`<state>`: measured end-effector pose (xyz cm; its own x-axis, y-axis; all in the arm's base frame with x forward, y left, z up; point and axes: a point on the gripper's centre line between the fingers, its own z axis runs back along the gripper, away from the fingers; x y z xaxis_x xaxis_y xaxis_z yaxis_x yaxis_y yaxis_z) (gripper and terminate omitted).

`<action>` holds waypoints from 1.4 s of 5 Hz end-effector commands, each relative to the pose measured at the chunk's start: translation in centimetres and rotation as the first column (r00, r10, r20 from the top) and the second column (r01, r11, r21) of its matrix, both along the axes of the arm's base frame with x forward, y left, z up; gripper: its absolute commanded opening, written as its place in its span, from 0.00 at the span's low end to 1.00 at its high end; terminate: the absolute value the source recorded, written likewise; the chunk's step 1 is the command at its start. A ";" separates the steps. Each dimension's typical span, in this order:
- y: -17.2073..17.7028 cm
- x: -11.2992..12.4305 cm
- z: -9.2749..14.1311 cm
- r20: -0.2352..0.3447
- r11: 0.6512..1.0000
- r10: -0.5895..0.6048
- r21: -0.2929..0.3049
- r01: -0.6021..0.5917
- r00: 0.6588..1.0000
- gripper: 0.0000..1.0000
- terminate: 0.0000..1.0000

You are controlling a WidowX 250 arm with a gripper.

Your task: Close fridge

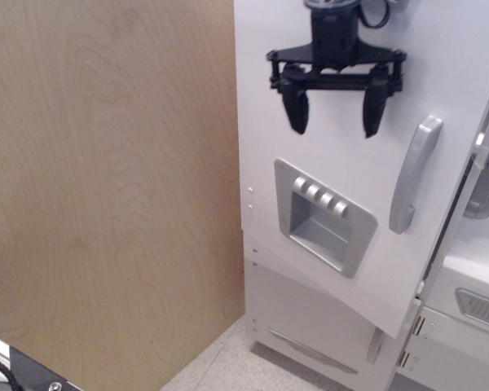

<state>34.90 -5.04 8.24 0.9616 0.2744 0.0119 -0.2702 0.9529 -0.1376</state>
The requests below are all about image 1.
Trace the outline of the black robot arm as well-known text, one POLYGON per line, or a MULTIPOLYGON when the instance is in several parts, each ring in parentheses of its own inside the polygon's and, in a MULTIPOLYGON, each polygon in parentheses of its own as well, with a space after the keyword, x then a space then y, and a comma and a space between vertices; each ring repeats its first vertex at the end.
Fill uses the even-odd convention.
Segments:
POLYGON ((359 26, 380 29, 390 19, 390 3, 370 24, 360 1, 305 1, 311 10, 311 42, 267 53, 270 85, 282 96, 293 130, 304 134, 309 121, 308 90, 363 91, 363 130, 376 135, 386 100, 403 90, 407 54, 372 46, 359 38, 359 26))

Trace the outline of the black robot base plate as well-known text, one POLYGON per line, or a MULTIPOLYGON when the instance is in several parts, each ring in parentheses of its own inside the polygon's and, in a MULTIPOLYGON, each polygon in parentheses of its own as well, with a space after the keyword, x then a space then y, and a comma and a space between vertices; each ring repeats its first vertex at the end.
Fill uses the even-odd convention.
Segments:
POLYGON ((82 390, 0 340, 0 390, 82 390))

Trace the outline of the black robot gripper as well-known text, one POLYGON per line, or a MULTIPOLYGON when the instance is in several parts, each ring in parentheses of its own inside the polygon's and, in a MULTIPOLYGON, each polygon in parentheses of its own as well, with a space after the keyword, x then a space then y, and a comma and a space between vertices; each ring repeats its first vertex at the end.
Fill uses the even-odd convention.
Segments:
POLYGON ((366 138, 377 134, 388 96, 403 89, 402 65, 407 54, 371 46, 359 38, 359 26, 372 25, 362 11, 312 11, 311 43, 267 53, 271 88, 282 94, 289 123, 306 132, 309 101, 306 90, 364 90, 363 129, 366 138))

